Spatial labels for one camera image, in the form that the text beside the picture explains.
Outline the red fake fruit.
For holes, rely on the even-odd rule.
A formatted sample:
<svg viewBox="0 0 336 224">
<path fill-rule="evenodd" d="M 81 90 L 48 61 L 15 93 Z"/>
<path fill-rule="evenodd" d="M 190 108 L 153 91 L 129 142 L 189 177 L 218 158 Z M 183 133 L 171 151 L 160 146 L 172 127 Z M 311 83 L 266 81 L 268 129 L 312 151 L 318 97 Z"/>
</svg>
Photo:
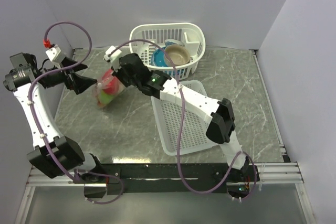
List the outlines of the red fake fruit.
<svg viewBox="0 0 336 224">
<path fill-rule="evenodd" d="M 119 91 L 119 80 L 112 75 L 113 70 L 108 69 L 102 76 L 102 90 L 107 94 L 117 94 Z"/>
</svg>

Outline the clear zip top bag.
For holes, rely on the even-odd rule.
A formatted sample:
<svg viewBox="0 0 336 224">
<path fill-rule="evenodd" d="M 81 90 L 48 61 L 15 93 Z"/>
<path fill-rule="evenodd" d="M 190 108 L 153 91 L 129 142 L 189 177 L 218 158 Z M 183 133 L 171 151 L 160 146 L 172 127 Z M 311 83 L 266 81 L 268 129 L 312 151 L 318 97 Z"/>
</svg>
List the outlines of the clear zip top bag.
<svg viewBox="0 0 336 224">
<path fill-rule="evenodd" d="M 125 89 L 125 86 L 121 83 L 121 81 L 112 74 L 113 70 L 108 69 L 93 86 L 92 93 L 97 101 L 97 106 L 100 108 L 108 105 Z"/>
</svg>

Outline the green fake fruit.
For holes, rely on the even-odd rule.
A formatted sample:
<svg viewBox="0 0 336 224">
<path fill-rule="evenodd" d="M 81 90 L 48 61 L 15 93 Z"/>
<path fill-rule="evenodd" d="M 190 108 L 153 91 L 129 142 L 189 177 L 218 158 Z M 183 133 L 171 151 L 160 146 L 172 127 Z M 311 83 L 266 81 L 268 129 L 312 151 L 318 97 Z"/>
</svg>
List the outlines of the green fake fruit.
<svg viewBox="0 0 336 224">
<path fill-rule="evenodd" d="M 102 105 L 109 104 L 114 99 L 113 94 L 107 94 L 103 90 L 98 95 L 98 100 Z"/>
</svg>

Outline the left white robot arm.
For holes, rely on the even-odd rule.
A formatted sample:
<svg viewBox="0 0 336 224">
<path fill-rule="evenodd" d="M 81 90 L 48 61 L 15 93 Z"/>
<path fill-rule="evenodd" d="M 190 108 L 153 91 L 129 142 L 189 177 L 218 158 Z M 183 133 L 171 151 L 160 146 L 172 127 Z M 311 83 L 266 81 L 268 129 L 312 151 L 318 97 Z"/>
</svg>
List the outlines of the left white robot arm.
<svg viewBox="0 0 336 224">
<path fill-rule="evenodd" d="M 34 149 L 27 154 L 29 162 L 49 178 L 81 169 L 86 170 L 85 176 L 92 183 L 100 182 L 104 177 L 100 161 L 60 132 L 45 97 L 46 89 L 59 84 L 76 94 L 83 93 L 97 82 L 76 73 L 87 66 L 81 63 L 66 71 L 38 69 L 36 57 L 25 53 L 11 56 L 10 61 L 13 68 L 3 84 L 22 106 L 30 126 Z"/>
</svg>

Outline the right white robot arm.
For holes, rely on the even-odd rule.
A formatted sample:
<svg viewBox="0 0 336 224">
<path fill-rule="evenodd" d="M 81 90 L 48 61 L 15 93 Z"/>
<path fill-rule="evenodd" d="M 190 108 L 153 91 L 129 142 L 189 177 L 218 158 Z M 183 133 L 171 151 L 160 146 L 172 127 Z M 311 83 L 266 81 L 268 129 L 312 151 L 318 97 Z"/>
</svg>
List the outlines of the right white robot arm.
<svg viewBox="0 0 336 224">
<path fill-rule="evenodd" d="M 206 137 L 219 144 L 231 165 L 230 176 L 242 181 L 248 175 L 246 155 L 235 133 L 235 116 L 232 103 L 223 98 L 221 101 L 202 95 L 178 83 L 176 79 L 159 70 L 149 70 L 137 54 L 124 56 L 115 53 L 111 56 L 113 75 L 125 87 L 135 86 L 144 95 L 183 106 L 202 119 L 208 128 Z"/>
</svg>

